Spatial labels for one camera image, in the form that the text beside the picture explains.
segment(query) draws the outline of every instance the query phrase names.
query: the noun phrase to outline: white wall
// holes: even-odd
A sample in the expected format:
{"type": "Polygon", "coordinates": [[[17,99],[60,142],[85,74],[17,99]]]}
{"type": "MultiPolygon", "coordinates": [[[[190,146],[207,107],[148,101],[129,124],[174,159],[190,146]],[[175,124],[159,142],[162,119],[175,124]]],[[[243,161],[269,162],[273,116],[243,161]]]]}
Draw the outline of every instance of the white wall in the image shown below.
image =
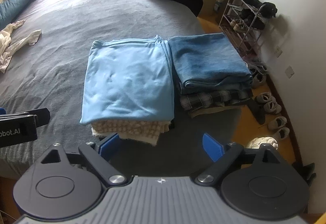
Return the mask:
{"type": "Polygon", "coordinates": [[[326,0],[261,0],[278,14],[261,56],[293,124],[304,164],[316,163],[309,213],[326,211],[326,0]],[[283,53],[279,58],[275,48],[283,53]],[[285,69],[294,75],[288,79],[285,69]]]}

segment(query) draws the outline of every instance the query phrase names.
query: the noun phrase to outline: beige checkered fabric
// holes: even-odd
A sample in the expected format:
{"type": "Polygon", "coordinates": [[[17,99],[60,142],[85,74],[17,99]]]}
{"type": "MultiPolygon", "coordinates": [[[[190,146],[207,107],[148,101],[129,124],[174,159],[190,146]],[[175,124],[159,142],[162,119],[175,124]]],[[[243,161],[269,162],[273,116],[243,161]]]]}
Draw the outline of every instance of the beige checkered fabric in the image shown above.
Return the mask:
{"type": "Polygon", "coordinates": [[[169,131],[170,121],[104,120],[92,123],[95,136],[118,133],[122,139],[134,139],[156,145],[159,135],[169,131]]]}

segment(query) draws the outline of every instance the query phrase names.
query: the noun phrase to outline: blue pillow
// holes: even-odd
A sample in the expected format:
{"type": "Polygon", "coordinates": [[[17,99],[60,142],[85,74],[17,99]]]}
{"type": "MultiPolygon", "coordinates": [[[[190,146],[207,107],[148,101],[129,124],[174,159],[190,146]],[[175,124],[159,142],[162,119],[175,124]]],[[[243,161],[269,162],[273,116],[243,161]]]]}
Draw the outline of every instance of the blue pillow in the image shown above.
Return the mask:
{"type": "Polygon", "coordinates": [[[0,4],[0,31],[21,13],[32,0],[6,0],[0,4]]]}

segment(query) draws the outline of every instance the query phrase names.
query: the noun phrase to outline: plaid folded shirt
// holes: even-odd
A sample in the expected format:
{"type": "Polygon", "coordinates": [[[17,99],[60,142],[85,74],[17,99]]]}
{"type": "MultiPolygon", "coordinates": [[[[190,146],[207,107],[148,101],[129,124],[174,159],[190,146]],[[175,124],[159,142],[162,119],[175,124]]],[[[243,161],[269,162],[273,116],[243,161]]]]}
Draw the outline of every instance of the plaid folded shirt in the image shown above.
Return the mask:
{"type": "Polygon", "coordinates": [[[182,95],[180,103],[183,109],[199,110],[211,106],[227,106],[244,102],[253,97],[251,89],[245,90],[216,90],[189,95],[182,95]]]}

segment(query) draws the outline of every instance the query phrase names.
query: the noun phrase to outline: white ball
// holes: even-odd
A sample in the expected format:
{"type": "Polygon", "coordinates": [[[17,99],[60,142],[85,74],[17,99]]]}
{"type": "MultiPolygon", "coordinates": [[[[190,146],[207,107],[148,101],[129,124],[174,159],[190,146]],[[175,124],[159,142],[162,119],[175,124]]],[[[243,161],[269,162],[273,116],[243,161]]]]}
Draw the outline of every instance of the white ball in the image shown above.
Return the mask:
{"type": "Polygon", "coordinates": [[[273,148],[278,149],[278,142],[276,141],[275,138],[271,138],[270,136],[267,136],[265,138],[254,138],[253,140],[251,140],[247,147],[248,149],[258,149],[260,144],[263,143],[268,143],[271,144],[273,146],[273,148]]]}

